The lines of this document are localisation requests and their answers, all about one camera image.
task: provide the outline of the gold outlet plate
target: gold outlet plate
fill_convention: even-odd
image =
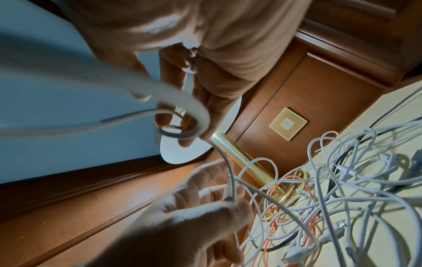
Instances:
[[[269,125],[276,133],[290,141],[308,121],[288,108],[284,108]]]

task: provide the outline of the blue surface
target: blue surface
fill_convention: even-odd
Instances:
[[[93,57],[70,23],[24,0],[0,1],[0,33]],[[140,60],[151,78],[158,80],[158,53],[141,53]],[[139,103],[129,95],[0,73],[0,127],[77,124],[155,106]],[[157,155],[153,131],[153,118],[149,117],[77,136],[2,138],[0,183]]]

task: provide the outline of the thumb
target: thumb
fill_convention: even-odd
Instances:
[[[245,200],[238,203],[218,201],[173,214],[179,230],[186,233],[185,240],[202,249],[240,231],[254,220],[252,207]]]

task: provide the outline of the person's left hand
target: person's left hand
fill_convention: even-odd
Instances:
[[[227,260],[242,264],[244,255],[232,234],[253,222],[244,200],[223,200],[226,185],[207,187],[228,169],[223,161],[202,165],[175,190],[158,198],[88,267],[209,267]]]

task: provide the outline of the tangled cable pile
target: tangled cable pile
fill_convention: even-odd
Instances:
[[[274,162],[268,158],[257,158],[253,160],[245,166],[237,178],[233,177],[231,183],[232,196],[235,194],[235,190],[233,190],[235,186],[234,182],[242,184],[251,197],[250,204],[255,206],[258,214],[258,223],[254,224],[254,227],[248,233],[249,237],[240,245],[240,249],[246,248],[247,244],[252,244],[257,248],[253,256],[246,259],[245,266],[252,264],[252,267],[255,267],[259,254],[262,252],[260,257],[263,258],[265,267],[268,267],[266,254],[287,245],[290,247],[283,257],[283,262],[286,266],[305,266],[307,259],[315,253],[322,244],[333,242],[339,265],[341,267],[346,267],[345,256],[343,255],[343,250],[338,240],[338,236],[343,233],[346,240],[344,249],[347,252],[347,256],[351,258],[354,265],[359,265],[359,261],[364,254],[365,236],[370,217],[373,217],[373,219],[382,226],[385,233],[392,240],[396,251],[397,266],[422,266],[422,219],[411,205],[415,202],[422,202],[422,197],[401,198],[395,195],[395,193],[410,185],[421,183],[422,176],[412,177],[412,174],[410,173],[402,180],[390,181],[389,176],[399,169],[396,155],[389,152],[377,152],[377,150],[381,148],[385,149],[392,146],[398,146],[422,135],[422,117],[388,127],[374,128],[378,122],[391,114],[407,99],[421,91],[421,89],[422,88],[405,98],[366,130],[353,132],[348,136],[343,137],[343,139],[339,139],[339,134],[336,132],[326,132],[322,137],[314,139],[308,146],[309,162],[306,165],[297,167],[282,177],[279,177]],[[394,130],[404,133],[403,135],[405,137],[389,142],[380,140],[380,136]],[[330,153],[327,152],[328,146],[324,146],[323,144],[325,140],[332,141],[329,146],[333,146],[334,149]],[[311,148],[313,144],[317,142],[320,142],[321,148],[319,150],[327,160],[324,164],[316,164],[312,157]],[[376,154],[377,157],[374,158],[371,156],[364,159],[365,155],[368,156],[370,154]],[[416,152],[414,159],[415,161],[418,161],[419,164],[422,164],[422,150]],[[241,180],[246,169],[257,161],[268,161],[273,165],[275,170],[274,182],[267,184],[260,189]],[[384,170],[382,172],[372,177],[366,177],[361,174],[365,167],[375,162],[380,162],[384,165]],[[314,177],[302,179],[292,175],[295,171],[300,169],[306,170],[306,168],[315,172]],[[321,183],[325,180],[328,180],[329,182],[326,194],[323,193],[321,188]],[[272,198],[272,195],[276,186],[282,183],[300,183],[305,186],[306,190],[298,189],[296,190],[296,197],[288,203],[279,203]],[[312,187],[315,189],[315,195],[310,189]],[[345,194],[346,188],[364,192],[367,195],[370,195],[370,197],[347,196]],[[258,205],[255,199],[256,197],[264,198],[263,210],[261,210]],[[305,206],[293,206],[294,203],[302,201],[307,202]],[[353,202],[366,202],[367,207],[361,208],[351,206]],[[382,217],[372,212],[378,202],[395,202],[409,212],[413,220],[415,235],[417,236],[417,245],[414,247],[414,251],[411,252],[412,257],[409,262],[406,262],[403,249],[388,223]],[[327,206],[332,203],[342,203],[342,207],[329,210]],[[272,210],[272,218],[268,221],[267,215],[268,213],[272,213]],[[360,238],[358,238],[357,245],[354,245],[352,242],[352,218],[350,211],[358,211],[363,216],[363,226],[360,230]],[[333,223],[330,216],[340,212],[344,214],[344,220],[339,223]],[[316,237],[317,222],[323,222],[327,227],[318,238]],[[291,229],[287,233],[275,235],[276,231],[288,225],[291,226]],[[253,246],[250,246],[245,254],[248,254]]]

